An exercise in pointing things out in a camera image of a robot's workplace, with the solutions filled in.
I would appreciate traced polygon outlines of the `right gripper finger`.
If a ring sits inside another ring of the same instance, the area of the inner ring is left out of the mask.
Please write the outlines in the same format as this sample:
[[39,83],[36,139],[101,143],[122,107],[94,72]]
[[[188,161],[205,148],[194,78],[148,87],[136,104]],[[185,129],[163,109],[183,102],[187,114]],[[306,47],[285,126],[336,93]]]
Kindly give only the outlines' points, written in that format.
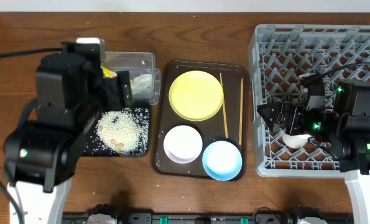
[[279,113],[277,115],[263,116],[263,120],[272,132],[279,132],[280,126],[285,123],[285,114]]
[[282,103],[263,104],[257,107],[257,112],[260,116],[276,117],[279,114],[281,107]]

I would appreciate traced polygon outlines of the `white cup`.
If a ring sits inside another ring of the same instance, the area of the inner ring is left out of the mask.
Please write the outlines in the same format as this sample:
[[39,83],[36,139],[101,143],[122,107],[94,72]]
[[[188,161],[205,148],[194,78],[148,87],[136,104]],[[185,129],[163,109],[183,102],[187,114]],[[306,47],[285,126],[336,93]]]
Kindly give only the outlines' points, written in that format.
[[309,137],[310,137],[309,134],[301,134],[296,136],[283,134],[282,139],[286,146],[291,147],[293,149],[300,149],[308,142]]

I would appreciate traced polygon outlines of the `green orange snack wrapper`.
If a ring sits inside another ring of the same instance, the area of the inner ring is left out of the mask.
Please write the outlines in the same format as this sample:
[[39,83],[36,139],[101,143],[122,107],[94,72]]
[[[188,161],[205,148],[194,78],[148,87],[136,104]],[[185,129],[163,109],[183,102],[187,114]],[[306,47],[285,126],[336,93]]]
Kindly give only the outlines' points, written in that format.
[[103,75],[105,78],[114,78],[114,77],[117,77],[117,73],[106,68],[106,67],[103,67],[101,66],[101,69],[103,71]]

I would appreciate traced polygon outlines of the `white tissue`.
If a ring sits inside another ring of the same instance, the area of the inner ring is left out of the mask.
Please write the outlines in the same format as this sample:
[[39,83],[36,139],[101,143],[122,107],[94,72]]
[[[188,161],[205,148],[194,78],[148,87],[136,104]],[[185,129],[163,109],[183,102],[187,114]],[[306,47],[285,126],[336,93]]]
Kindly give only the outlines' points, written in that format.
[[149,91],[152,86],[152,75],[141,74],[138,77],[131,79],[131,90],[133,94],[139,94],[144,91]]

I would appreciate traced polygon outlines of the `wooden chopstick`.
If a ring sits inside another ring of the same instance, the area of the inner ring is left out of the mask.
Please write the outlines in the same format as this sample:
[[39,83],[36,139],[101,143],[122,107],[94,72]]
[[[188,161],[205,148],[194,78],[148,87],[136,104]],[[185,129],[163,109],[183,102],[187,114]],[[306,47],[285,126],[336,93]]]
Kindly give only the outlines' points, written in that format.
[[[223,77],[222,73],[220,73],[220,84],[223,90]],[[228,139],[229,134],[228,134],[228,123],[227,123],[227,116],[226,116],[226,105],[225,105],[225,99],[224,99],[224,91],[223,91],[223,104],[222,104],[222,109],[223,109],[223,120],[224,120],[224,135],[225,138]]]
[[239,145],[242,145],[242,129],[243,129],[243,89],[244,80],[241,79],[241,89],[240,89],[240,105],[239,105]]

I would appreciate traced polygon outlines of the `light blue bowl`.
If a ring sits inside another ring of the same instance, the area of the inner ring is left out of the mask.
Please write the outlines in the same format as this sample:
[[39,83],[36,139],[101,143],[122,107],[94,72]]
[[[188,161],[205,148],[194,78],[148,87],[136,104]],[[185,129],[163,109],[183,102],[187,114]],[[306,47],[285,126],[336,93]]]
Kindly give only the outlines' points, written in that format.
[[234,179],[241,171],[243,159],[239,149],[229,141],[215,141],[204,150],[202,164],[205,172],[215,180]]

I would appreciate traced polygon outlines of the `yellow round plate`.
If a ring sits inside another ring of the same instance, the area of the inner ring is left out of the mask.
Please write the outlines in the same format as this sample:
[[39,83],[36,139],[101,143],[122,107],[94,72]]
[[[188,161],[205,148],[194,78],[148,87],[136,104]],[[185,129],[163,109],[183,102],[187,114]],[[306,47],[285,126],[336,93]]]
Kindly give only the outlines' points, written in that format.
[[201,70],[179,75],[169,88],[172,109],[189,121],[204,121],[213,117],[223,102],[224,92],[220,81]]

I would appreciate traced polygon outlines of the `pink white bowl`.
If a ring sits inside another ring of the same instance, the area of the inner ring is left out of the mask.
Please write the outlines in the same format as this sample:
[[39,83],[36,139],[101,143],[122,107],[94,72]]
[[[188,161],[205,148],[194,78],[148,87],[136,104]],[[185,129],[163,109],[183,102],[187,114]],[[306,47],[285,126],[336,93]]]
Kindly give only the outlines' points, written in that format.
[[172,128],[165,135],[163,147],[165,154],[171,161],[187,164],[200,155],[203,140],[195,128],[180,125]]

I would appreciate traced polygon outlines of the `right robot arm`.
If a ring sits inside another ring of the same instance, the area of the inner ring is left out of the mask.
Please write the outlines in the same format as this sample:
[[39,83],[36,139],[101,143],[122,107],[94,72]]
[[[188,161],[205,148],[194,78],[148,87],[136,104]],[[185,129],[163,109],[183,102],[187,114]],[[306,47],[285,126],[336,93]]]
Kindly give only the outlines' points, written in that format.
[[272,131],[284,126],[290,136],[308,134],[330,143],[328,152],[340,162],[354,222],[370,223],[370,82],[340,80],[333,111],[275,102],[259,105],[257,112]]

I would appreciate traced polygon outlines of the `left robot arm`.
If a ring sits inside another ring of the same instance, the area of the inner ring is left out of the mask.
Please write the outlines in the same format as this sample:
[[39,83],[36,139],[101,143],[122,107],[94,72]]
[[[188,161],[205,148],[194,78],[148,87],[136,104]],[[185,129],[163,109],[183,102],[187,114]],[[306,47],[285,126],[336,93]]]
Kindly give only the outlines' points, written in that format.
[[11,223],[59,223],[86,134],[107,111],[132,106],[129,72],[105,77],[104,41],[50,49],[36,69],[37,96],[4,142]]

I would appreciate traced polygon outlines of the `grey plastic dishwasher rack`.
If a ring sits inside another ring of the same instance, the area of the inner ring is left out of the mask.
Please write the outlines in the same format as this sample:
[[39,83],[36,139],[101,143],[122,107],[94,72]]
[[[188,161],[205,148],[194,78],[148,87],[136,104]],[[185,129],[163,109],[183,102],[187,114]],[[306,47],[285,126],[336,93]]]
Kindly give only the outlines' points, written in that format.
[[[248,46],[254,105],[301,103],[299,76],[322,73],[324,106],[331,110],[341,79],[370,82],[370,26],[260,24]],[[256,172],[261,177],[340,179],[339,163],[322,147],[286,146],[283,130],[272,132],[254,115]]]

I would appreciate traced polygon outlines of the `clear plastic bin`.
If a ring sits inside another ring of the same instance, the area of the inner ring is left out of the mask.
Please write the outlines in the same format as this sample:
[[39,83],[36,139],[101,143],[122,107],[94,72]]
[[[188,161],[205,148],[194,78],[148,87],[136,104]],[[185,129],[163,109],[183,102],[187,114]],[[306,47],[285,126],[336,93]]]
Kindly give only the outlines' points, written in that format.
[[129,70],[130,81],[141,74],[152,75],[152,86],[149,91],[132,94],[134,101],[146,101],[156,105],[160,96],[160,70],[155,66],[155,55],[150,52],[106,52],[104,67],[114,71]]

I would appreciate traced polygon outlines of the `black tray with rice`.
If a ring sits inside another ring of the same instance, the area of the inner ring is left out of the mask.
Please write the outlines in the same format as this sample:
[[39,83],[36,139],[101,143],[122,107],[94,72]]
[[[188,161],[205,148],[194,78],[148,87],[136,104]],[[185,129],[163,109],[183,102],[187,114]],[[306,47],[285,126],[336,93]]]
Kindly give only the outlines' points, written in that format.
[[102,113],[86,134],[86,157],[143,157],[149,147],[150,104]]

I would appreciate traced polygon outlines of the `dark brown serving tray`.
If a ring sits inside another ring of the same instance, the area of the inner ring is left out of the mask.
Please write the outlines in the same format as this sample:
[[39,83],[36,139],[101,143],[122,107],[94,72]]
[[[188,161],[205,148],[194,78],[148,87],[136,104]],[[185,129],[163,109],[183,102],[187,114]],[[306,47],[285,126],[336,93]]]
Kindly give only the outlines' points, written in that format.
[[[226,105],[226,116],[228,123],[228,139],[224,135],[223,111],[220,110],[212,118],[204,121],[189,121],[181,118],[174,112],[169,103],[169,88],[172,82],[181,74],[192,70],[208,72],[220,80],[220,73],[223,77],[223,91]],[[241,79],[244,80],[243,89],[243,129],[242,145],[239,145],[239,105]],[[178,164],[171,161],[164,152],[164,137],[172,128],[178,125],[188,125],[195,128],[203,140],[203,147],[209,144],[227,140],[239,149],[243,166],[240,173],[231,181],[237,181],[243,177],[247,163],[247,119],[248,119],[248,91],[249,75],[247,70],[240,65],[230,65],[213,62],[192,62],[185,60],[173,60],[164,68],[162,79],[162,90],[159,101],[159,115],[157,116],[157,129],[155,144],[152,149],[151,165],[154,170],[164,175],[176,175],[181,177],[192,177],[199,179],[212,179],[204,170],[202,156],[198,156],[194,161],[187,164]]]

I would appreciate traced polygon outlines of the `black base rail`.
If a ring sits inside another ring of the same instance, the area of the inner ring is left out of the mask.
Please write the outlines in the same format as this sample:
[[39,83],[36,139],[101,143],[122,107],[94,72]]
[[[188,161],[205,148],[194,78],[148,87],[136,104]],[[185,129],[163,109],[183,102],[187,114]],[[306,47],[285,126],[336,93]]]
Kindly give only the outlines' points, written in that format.
[[137,213],[119,212],[115,207],[97,205],[86,213],[66,213],[60,223],[127,223],[127,224],[192,224],[192,223],[353,223],[352,215],[327,215],[317,208],[295,207],[286,213],[268,207],[258,208],[252,214],[190,214],[154,213],[144,210]]

